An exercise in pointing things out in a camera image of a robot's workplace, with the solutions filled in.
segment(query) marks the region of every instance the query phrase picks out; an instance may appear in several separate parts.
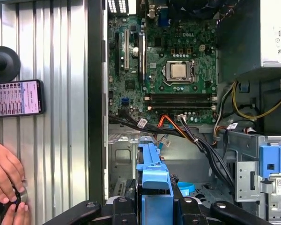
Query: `phone screen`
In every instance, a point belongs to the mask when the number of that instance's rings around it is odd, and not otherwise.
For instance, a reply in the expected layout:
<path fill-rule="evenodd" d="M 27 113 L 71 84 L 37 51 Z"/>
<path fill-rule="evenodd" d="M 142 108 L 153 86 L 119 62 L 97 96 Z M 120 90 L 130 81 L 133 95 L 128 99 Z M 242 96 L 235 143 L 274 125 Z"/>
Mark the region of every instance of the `phone screen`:
<path fill-rule="evenodd" d="M 39 80 L 0 83 L 0 117 L 40 114 Z"/>

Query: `sata port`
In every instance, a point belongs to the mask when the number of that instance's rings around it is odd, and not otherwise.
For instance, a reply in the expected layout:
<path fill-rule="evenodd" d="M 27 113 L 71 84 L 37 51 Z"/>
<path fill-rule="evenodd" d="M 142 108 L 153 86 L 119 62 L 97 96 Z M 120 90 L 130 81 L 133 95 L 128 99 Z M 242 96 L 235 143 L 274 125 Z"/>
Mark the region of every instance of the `sata port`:
<path fill-rule="evenodd" d="M 129 105 L 129 98 L 123 97 L 121 98 L 121 104 L 122 105 Z"/>

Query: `pcie slot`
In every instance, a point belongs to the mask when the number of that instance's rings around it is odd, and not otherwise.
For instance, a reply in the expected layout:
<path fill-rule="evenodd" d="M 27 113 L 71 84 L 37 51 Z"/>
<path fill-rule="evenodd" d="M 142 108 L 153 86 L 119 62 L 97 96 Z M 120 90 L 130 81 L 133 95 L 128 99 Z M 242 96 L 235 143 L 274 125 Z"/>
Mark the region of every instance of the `pcie slot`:
<path fill-rule="evenodd" d="M 115 33 L 115 69 L 116 69 L 116 75 L 119 76 L 120 73 L 120 35 L 118 32 Z"/>
<path fill-rule="evenodd" d="M 146 94 L 145 101 L 210 101 L 211 94 Z"/>
<path fill-rule="evenodd" d="M 139 83 L 145 81 L 145 36 L 139 33 Z"/>
<path fill-rule="evenodd" d="M 211 102 L 150 102 L 147 105 L 148 110 L 154 109 L 211 109 Z"/>
<path fill-rule="evenodd" d="M 125 45 L 125 53 L 124 53 L 124 69 L 129 69 L 129 29 L 124 31 L 124 45 Z"/>

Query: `ribbed metal panel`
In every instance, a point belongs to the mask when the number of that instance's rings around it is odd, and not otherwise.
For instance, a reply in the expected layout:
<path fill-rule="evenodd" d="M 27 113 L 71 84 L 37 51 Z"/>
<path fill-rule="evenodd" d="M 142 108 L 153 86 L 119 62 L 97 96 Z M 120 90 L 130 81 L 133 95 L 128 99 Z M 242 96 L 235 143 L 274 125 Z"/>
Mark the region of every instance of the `ribbed metal panel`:
<path fill-rule="evenodd" d="M 0 119 L 0 143 L 21 159 L 41 225 L 88 198 L 87 1 L 0 4 L 0 45 L 19 54 L 17 79 L 44 82 L 45 114 Z"/>

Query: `white connector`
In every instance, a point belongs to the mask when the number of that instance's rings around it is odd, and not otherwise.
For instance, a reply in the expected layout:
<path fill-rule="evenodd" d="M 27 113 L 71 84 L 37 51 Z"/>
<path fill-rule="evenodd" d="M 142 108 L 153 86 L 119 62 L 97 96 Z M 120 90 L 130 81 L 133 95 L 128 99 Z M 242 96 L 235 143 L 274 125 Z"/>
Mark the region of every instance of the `white connector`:
<path fill-rule="evenodd" d="M 187 116 L 186 116 L 186 115 L 182 115 L 182 114 L 181 114 L 181 115 L 178 115 L 178 116 L 177 116 L 177 120 L 178 120 L 178 121 L 180 121 L 181 118 L 186 122 L 186 120 L 187 120 Z"/>
<path fill-rule="evenodd" d="M 206 49 L 205 45 L 200 45 L 199 46 L 199 52 L 203 52 L 203 51 L 205 51 L 205 49 Z"/>

